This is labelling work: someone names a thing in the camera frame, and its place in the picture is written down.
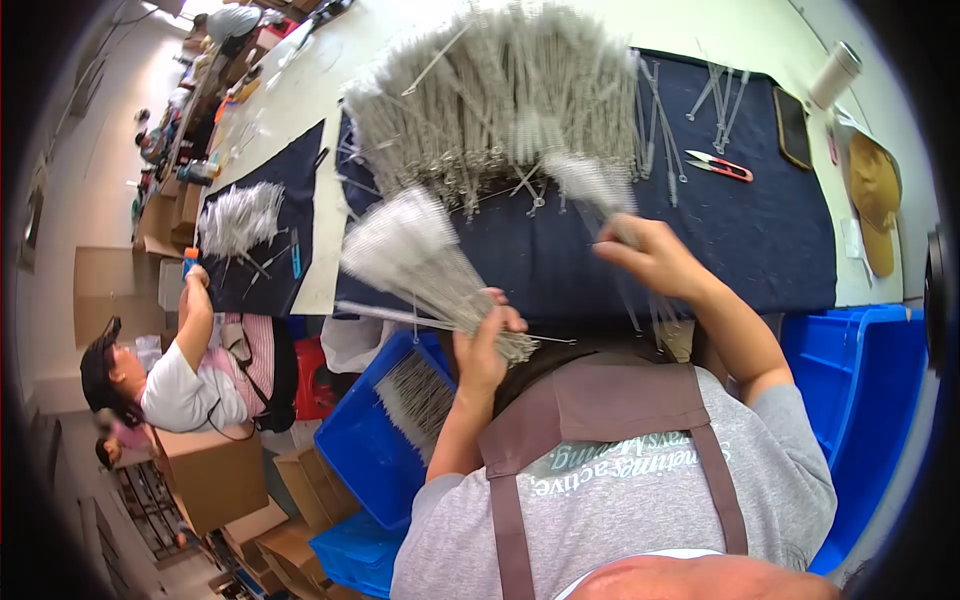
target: glue bottle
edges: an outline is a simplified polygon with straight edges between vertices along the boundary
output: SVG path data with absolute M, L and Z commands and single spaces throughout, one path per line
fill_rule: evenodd
M 190 268 L 197 264 L 197 259 L 200 258 L 200 250 L 197 248 L 187 248 L 183 251 L 183 280 L 186 281 L 186 274 L 190 272 Z

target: bundle of cleaning brushes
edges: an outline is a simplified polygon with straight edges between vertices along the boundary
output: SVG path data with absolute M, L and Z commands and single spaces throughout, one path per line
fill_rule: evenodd
M 417 449 L 425 465 L 453 406 L 454 392 L 415 350 L 374 386 L 390 422 Z
M 476 331 L 493 308 L 444 206 L 423 188 L 406 189 L 368 210 L 344 237 L 340 260 L 348 274 L 460 331 Z M 510 366 L 536 348 L 523 333 L 501 331 L 496 341 Z
M 282 185 L 261 182 L 251 187 L 231 187 L 207 203 L 197 221 L 201 251 L 216 258 L 250 259 L 251 248 L 276 236 L 282 202 Z
M 471 215 L 493 180 L 529 179 L 548 154 L 637 175 L 637 62 L 567 7 L 471 9 L 391 49 L 344 89 L 355 147 L 380 194 L 422 186 Z

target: white shirt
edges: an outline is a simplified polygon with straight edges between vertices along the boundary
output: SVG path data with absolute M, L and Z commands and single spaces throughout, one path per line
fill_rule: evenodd
M 247 405 L 229 375 L 206 366 L 193 372 L 176 341 L 147 375 L 140 407 L 146 422 L 176 433 L 247 420 Z
M 263 11 L 256 7 L 227 4 L 206 18 L 206 34 L 213 43 L 222 44 L 228 37 L 248 34 L 256 27 L 262 14 Z

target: smartphone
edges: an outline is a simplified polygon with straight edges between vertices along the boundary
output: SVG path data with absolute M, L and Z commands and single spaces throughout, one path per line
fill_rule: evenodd
M 774 107 L 777 111 L 780 153 L 801 169 L 812 169 L 804 103 L 782 87 L 774 87 Z

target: dark blue cloth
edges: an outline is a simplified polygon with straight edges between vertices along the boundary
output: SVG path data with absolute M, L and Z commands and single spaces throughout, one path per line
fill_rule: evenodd
M 712 98 L 707 97 L 694 122 L 684 117 L 707 82 L 706 65 L 664 53 L 643 51 L 643 56 L 651 68 L 653 60 L 660 63 L 660 98 L 681 160 L 693 159 L 684 150 L 718 156 L 712 146 L 717 121 Z M 642 75 L 640 78 L 649 130 L 653 94 Z M 634 185 L 639 213 L 666 221 L 690 251 L 757 312 L 830 308 L 836 300 L 832 221 L 816 174 L 797 168 L 780 155 L 775 84 L 769 76 L 752 75 L 730 133 L 730 145 L 720 156 L 753 171 L 752 183 L 684 163 L 689 181 L 678 184 L 679 203 L 677 208 L 671 207 L 665 147 L 658 126 L 653 173 L 649 180 Z M 731 107 L 738 88 L 736 72 Z M 345 116 L 340 139 L 346 134 Z M 370 172 L 346 158 L 344 153 L 337 154 L 338 171 L 373 187 Z M 357 214 L 378 200 L 348 183 L 344 193 Z M 615 270 L 591 253 L 592 240 L 577 209 L 567 203 L 566 213 L 560 213 L 555 184 L 550 185 L 545 199 L 546 206 L 539 208 L 534 218 L 525 214 L 532 204 L 526 191 L 482 202 L 470 225 L 463 211 L 453 213 L 464 253 L 484 281 L 503 288 L 531 324 L 563 326 L 584 320 L 624 324 L 626 309 L 616 289 Z M 648 314 L 645 289 L 629 277 L 620 277 L 642 319 Z M 337 281 L 336 298 L 406 308 L 397 298 L 343 273 Z
M 302 274 L 294 279 L 293 259 L 290 250 L 278 257 L 266 271 L 271 278 L 264 276 L 256 281 L 250 292 L 247 288 L 256 271 L 248 264 L 241 265 L 237 260 L 216 260 L 210 256 L 200 256 L 200 264 L 210 275 L 210 301 L 217 312 L 252 313 L 270 317 L 286 317 L 300 291 L 300 284 L 313 262 L 313 190 L 317 173 L 317 157 L 324 137 L 324 121 L 314 125 L 300 137 L 287 144 L 261 166 L 253 169 L 249 175 L 225 185 L 215 194 L 204 200 L 206 206 L 221 194 L 237 187 L 250 187 L 262 181 L 280 183 L 283 188 L 283 203 L 277 218 L 277 228 L 289 230 L 278 234 L 273 245 L 266 242 L 253 247 L 250 256 L 257 264 L 263 265 L 290 244 L 294 229 L 300 239 L 300 267 Z

